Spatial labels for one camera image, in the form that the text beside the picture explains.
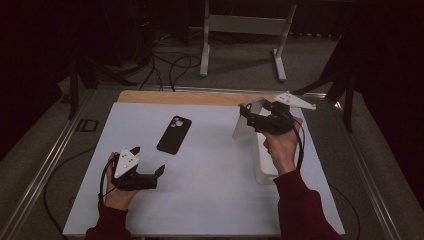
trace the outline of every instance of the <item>hand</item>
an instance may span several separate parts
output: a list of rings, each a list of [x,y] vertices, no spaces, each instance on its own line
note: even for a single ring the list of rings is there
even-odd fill
[[[297,117],[295,119],[295,127],[297,131],[300,129],[300,125],[303,120]],[[288,133],[281,135],[272,135],[268,132],[262,132],[265,135],[266,140],[264,146],[269,150],[274,163],[277,168],[278,175],[291,172],[296,169],[294,165],[294,156],[298,143],[298,139],[293,130]]]
[[[111,160],[115,156],[114,153],[112,153],[109,157],[109,160]],[[118,188],[115,188],[115,186],[112,184],[112,164],[109,165],[107,172],[107,190],[108,194],[105,197],[105,206],[118,209],[118,210],[127,210],[128,207],[131,204],[132,199],[134,196],[139,192],[139,190],[136,191],[121,191]]]

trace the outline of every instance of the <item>person's left hand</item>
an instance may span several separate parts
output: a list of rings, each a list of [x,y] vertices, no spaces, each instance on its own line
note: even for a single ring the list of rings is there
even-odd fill
[[[115,157],[115,153],[112,153],[109,157],[111,160]],[[131,204],[132,199],[140,190],[134,191],[121,191],[112,184],[112,164],[109,165],[107,172],[107,190],[108,194],[105,196],[105,206],[126,211]]]

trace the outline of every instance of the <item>white stand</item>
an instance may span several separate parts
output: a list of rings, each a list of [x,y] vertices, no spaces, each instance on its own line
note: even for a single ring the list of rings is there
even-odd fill
[[[284,71],[283,62],[281,60],[281,54],[289,34],[295,11],[296,5],[292,5],[286,19],[212,15],[209,14],[209,0],[205,0],[204,38],[202,60],[200,64],[200,76],[206,77],[208,75],[210,50],[208,38],[210,31],[252,33],[281,36],[278,49],[274,49],[273,55],[275,60],[275,67],[277,69],[278,80],[285,82],[286,73]]]

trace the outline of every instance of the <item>table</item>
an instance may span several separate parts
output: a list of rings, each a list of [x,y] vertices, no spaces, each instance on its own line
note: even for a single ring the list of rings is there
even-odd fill
[[[285,82],[286,73],[284,71],[281,54],[289,34],[291,23],[296,5],[290,6],[286,19],[270,19],[270,18],[254,18],[242,16],[225,16],[214,15],[209,13],[209,0],[205,0],[205,21],[204,21],[204,38],[203,51],[200,64],[200,75],[206,77],[209,65],[209,32],[232,32],[232,33],[252,33],[264,35],[281,36],[277,49],[274,49],[274,62],[277,69],[278,80]]]
[[[95,224],[98,215],[92,206],[97,197],[93,189],[98,186],[103,160],[107,159],[110,149],[132,148],[130,144],[138,142],[142,143],[141,173],[152,172],[162,164],[168,167],[159,178],[157,189],[145,191],[134,199],[127,221],[133,234],[278,236],[277,190],[273,185],[256,182],[250,139],[231,138],[239,116],[237,105],[260,96],[264,95],[122,92],[110,112],[64,234],[83,235]],[[177,114],[192,119],[193,124],[174,156],[157,151],[155,144],[163,132],[160,130]],[[343,234],[343,225],[306,123],[304,128],[308,162],[303,164],[302,176],[310,188],[321,193],[327,219]]]

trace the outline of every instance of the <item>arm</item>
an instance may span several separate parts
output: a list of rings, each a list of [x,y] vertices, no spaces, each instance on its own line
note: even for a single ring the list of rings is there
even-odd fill
[[[125,226],[128,207],[139,191],[121,191],[111,183],[112,165],[106,172],[107,191],[105,204],[100,209],[97,225],[86,232],[86,240],[130,240],[131,233]]]
[[[295,127],[299,131],[302,119],[295,119]],[[278,215],[283,239],[341,239],[325,219],[319,193],[308,189],[300,171],[296,170],[295,133],[290,131],[279,136],[263,134],[266,137],[264,146],[269,150],[279,175],[274,182],[280,196]]]
[[[278,216],[283,239],[341,239],[325,219],[319,193],[308,189],[299,170],[274,182],[280,195]]]

